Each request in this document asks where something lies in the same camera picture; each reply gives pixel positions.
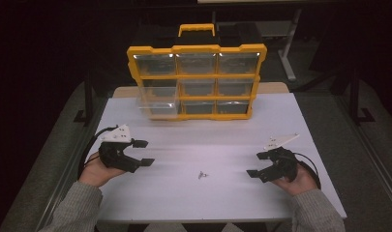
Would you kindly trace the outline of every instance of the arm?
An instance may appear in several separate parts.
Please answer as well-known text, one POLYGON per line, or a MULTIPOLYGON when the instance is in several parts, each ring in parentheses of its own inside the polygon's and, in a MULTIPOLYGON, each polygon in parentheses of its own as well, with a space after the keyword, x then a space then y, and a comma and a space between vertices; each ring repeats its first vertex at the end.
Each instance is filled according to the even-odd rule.
POLYGON ((41 230, 49 231, 94 231, 102 201, 99 187, 111 178, 124 173, 122 170, 107 168, 93 154, 85 165, 77 182, 73 183, 65 199, 53 214, 50 225, 41 230))
POLYGON ((294 181, 273 181, 292 196, 292 231, 345 231, 340 215, 310 173, 299 164, 297 169, 294 181))

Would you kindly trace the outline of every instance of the small screw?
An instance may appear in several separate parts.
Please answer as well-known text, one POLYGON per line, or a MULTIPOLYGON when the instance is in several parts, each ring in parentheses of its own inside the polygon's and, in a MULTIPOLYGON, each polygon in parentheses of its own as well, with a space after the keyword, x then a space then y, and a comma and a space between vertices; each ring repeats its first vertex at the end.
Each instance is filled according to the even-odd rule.
POLYGON ((202 171, 200 171, 198 174, 198 179, 201 179, 201 177, 207 177, 207 176, 208 176, 208 174, 205 174, 202 171))

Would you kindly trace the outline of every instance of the metal part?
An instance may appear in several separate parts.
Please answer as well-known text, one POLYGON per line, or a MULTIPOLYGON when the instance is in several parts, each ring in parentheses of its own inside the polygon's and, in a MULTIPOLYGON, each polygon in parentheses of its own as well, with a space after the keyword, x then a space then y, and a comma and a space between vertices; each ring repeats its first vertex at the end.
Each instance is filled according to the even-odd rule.
POLYGON ((199 174, 198 174, 198 179, 200 180, 201 177, 207 177, 207 176, 208 176, 208 174, 203 173, 202 171, 200 171, 199 174))
POLYGON ((103 142, 121 142, 131 143, 132 137, 130 136, 130 129, 127 125, 122 125, 117 129, 107 133, 101 138, 103 142))
POLYGON ((286 77, 288 78, 289 81, 295 81, 296 76, 294 74, 294 71, 292 70, 291 64, 288 61, 288 52, 289 48, 291 47, 294 35, 295 35, 295 30, 298 25, 298 19, 301 15, 301 9, 297 9, 294 14, 294 18, 292 19, 292 22, 290 24, 289 30, 288 30, 288 35, 286 37, 286 46, 284 49, 281 49, 278 51, 278 54, 281 59, 281 63, 283 64, 284 70, 286 71, 286 77))
POLYGON ((279 147, 286 145, 288 142, 294 140, 299 137, 299 133, 290 134, 290 135, 282 135, 277 137, 270 137, 267 144, 265 144, 264 149, 266 151, 270 151, 279 147))

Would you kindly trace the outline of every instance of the black cable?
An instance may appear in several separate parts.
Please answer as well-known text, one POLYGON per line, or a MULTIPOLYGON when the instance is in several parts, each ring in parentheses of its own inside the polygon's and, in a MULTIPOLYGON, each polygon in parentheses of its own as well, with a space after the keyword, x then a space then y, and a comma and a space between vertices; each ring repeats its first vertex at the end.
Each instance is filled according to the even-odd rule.
POLYGON ((92 158, 92 159, 88 160, 86 163, 84 163, 84 166, 86 166, 86 165, 87 165, 87 163, 89 163, 90 161, 93 161, 93 160, 97 159, 98 157, 99 157, 99 156, 96 156, 96 157, 94 157, 94 158, 92 158))
POLYGON ((298 162, 297 159, 293 159, 293 158, 286 157, 286 156, 278 156, 278 159, 279 159, 279 158, 284 159, 284 160, 290 160, 290 161, 293 161, 293 162, 298 162))
POLYGON ((106 128, 106 129, 100 130, 98 133, 96 133, 96 134, 90 139, 89 143, 87 144, 86 148, 84 148, 84 151, 83 151, 83 153, 81 154, 80 161, 78 162, 77 178, 80 177, 81 172, 82 172, 83 169, 84 169, 84 165, 85 165, 87 162, 89 162, 89 161, 87 161, 87 162, 85 163, 86 158, 87 158, 87 155, 88 155, 88 153, 90 152, 90 149, 92 148, 93 144, 96 142, 96 140, 97 140, 97 138, 99 137, 99 135, 102 134, 102 133, 105 132, 105 131, 113 131, 113 130, 115 130, 115 129, 117 129, 117 128, 118 128, 118 126, 115 127, 115 128, 106 128))
POLYGON ((317 167, 316 167, 316 165, 313 163, 313 161, 312 161, 311 159, 309 159, 308 157, 306 157, 306 156, 304 156, 304 155, 302 155, 302 154, 299 154, 299 153, 294 153, 294 155, 298 155, 298 156, 304 157, 304 158, 306 158, 307 160, 309 160, 309 161, 313 164, 313 167, 314 167, 314 169, 316 170, 317 176, 319 176, 319 175, 318 175, 317 167))

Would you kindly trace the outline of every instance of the metal stand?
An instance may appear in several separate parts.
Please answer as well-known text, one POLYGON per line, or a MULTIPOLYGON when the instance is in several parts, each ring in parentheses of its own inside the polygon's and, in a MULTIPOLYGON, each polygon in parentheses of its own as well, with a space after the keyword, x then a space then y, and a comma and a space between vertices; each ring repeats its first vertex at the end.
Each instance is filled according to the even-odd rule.
POLYGON ((359 97, 359 76, 356 67, 353 69, 353 75, 350 79, 350 95, 349 95, 349 115, 353 122, 360 126, 361 122, 374 122, 375 119, 367 108, 361 108, 364 117, 358 116, 358 97, 359 97))
POLYGON ((92 85, 90 83, 90 75, 87 74, 84 79, 84 107, 85 110, 79 110, 75 116, 75 123, 84 123, 84 127, 87 127, 93 116, 93 92, 92 85))
POLYGON ((291 47, 292 40, 294 39, 295 30, 298 25, 299 16, 301 15, 301 9, 297 9, 294 14, 294 18, 292 19, 291 25, 289 26, 288 35, 286 36, 286 46, 284 49, 278 50, 278 54, 281 59, 281 63, 283 63, 284 70, 286 71, 286 77, 289 81, 295 81, 296 77, 294 71, 292 70, 291 64, 288 61, 288 52, 291 47))

